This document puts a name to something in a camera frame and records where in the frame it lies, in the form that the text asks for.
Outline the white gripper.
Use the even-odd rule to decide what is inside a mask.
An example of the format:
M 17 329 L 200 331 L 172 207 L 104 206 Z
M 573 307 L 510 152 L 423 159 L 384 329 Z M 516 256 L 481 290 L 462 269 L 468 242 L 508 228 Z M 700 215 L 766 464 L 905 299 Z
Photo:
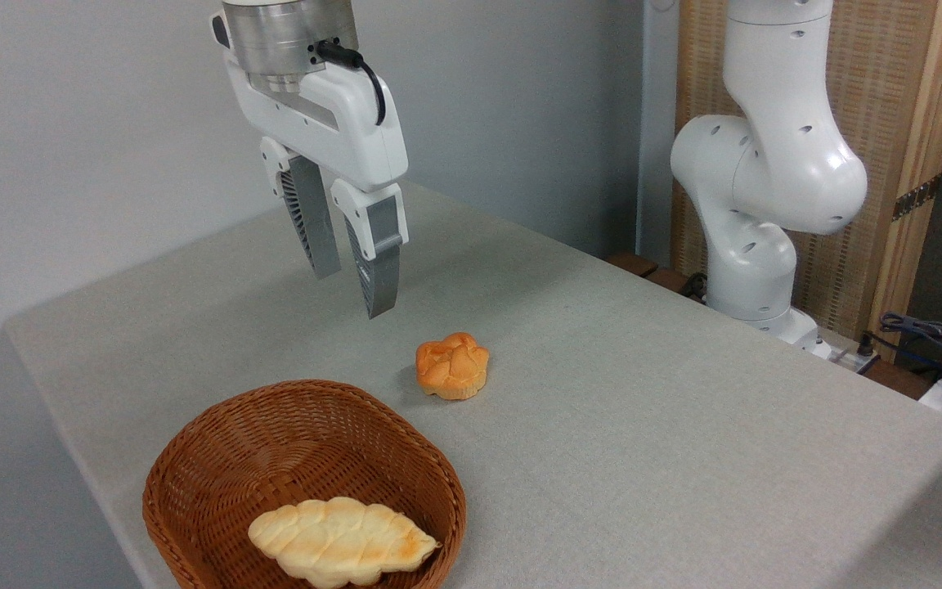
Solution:
M 397 299 L 400 249 L 409 241 L 394 183 L 409 163 L 388 86 L 381 86 L 386 115 L 377 124 L 376 93 L 362 72 L 328 64 L 285 92 L 250 77 L 230 52 L 224 62 L 240 111 L 265 135 L 259 149 L 271 190 L 283 199 L 314 275 L 341 269 L 320 165 L 347 180 L 335 180 L 330 196 L 345 219 L 367 316 L 388 312 Z

